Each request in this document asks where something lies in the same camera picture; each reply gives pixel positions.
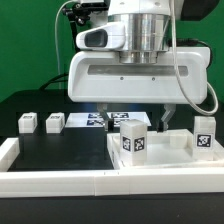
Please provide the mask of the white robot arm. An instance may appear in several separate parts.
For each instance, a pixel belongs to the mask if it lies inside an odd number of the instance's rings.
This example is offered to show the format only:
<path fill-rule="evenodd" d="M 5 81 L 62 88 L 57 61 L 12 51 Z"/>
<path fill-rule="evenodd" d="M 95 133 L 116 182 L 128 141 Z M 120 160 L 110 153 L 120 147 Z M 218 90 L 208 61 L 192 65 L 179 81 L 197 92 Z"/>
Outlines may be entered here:
<path fill-rule="evenodd" d="M 215 91 L 207 82 L 211 50 L 176 38 L 176 22 L 200 21 L 220 0 L 109 0 L 104 23 L 76 37 L 69 69 L 74 102 L 157 103 L 164 129 L 178 104 L 199 105 Z"/>

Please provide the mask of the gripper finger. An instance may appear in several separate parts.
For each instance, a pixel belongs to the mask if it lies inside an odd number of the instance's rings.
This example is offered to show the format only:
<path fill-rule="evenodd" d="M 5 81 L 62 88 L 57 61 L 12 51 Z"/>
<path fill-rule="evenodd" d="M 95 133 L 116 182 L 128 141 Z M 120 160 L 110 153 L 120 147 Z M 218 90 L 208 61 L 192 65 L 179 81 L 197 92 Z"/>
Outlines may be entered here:
<path fill-rule="evenodd" d="M 112 120 L 107 114 L 107 105 L 105 103 L 98 103 L 97 110 L 104 120 L 104 128 L 107 132 L 111 131 Z"/>
<path fill-rule="evenodd" d="M 164 105 L 164 114 L 161 117 L 161 119 L 158 121 L 157 124 L 157 131 L 158 132 L 164 132 L 168 130 L 168 122 L 174 115 L 176 111 L 176 105 L 175 104 L 165 104 Z"/>

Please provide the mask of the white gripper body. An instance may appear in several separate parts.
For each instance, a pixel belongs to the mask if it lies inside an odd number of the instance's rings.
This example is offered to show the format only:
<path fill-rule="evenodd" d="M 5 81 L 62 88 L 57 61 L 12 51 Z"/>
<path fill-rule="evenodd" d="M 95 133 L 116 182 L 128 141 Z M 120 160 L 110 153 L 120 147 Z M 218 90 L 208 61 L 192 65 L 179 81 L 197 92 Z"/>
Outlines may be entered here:
<path fill-rule="evenodd" d="M 200 104 L 207 96 L 207 47 L 164 43 L 166 26 L 108 23 L 79 33 L 70 63 L 74 102 Z"/>

